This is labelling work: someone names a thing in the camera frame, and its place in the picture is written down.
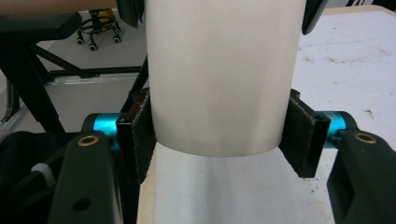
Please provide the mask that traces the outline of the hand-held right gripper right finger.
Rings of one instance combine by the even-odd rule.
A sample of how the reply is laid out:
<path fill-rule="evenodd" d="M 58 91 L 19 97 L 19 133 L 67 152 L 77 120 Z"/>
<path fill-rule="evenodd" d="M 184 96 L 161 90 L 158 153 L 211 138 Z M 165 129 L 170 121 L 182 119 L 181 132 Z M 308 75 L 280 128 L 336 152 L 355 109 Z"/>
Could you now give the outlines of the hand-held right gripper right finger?
<path fill-rule="evenodd" d="M 324 147 L 331 120 L 314 111 L 290 91 L 281 143 L 285 159 L 300 178 L 313 178 Z"/>

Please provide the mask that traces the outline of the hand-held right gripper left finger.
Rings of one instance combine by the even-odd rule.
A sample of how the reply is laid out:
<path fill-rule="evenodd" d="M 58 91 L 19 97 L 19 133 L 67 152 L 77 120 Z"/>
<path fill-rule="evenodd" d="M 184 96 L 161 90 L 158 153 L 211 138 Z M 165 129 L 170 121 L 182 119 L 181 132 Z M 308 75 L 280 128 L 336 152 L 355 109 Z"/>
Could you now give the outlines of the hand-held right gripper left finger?
<path fill-rule="evenodd" d="M 116 121 L 117 137 L 129 177 L 142 184 L 156 145 L 149 88 L 132 95 L 132 106 Z"/>

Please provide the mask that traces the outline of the single white paper cup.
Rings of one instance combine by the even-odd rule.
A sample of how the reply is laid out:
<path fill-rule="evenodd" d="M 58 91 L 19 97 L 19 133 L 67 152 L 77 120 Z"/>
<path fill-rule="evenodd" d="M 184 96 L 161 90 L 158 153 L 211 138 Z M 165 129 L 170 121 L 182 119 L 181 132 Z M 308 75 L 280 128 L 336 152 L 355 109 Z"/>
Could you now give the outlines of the single white paper cup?
<path fill-rule="evenodd" d="M 281 141 L 306 0 L 145 0 L 159 144 L 210 157 Z"/>

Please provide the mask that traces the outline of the office chair base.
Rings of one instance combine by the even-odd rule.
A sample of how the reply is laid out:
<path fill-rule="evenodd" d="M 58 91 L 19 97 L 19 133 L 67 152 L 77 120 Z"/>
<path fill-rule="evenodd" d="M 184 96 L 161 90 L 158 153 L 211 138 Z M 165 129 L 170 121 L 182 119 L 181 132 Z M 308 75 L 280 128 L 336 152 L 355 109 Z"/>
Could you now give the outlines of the office chair base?
<path fill-rule="evenodd" d="M 121 42 L 120 25 L 111 8 L 90 10 L 89 14 L 90 17 L 83 21 L 77 30 L 78 37 L 76 38 L 76 43 L 78 45 L 85 43 L 83 35 L 86 34 L 90 38 L 89 50 L 96 51 L 98 47 L 94 41 L 94 36 L 109 30 L 114 33 L 112 41 L 114 43 Z"/>

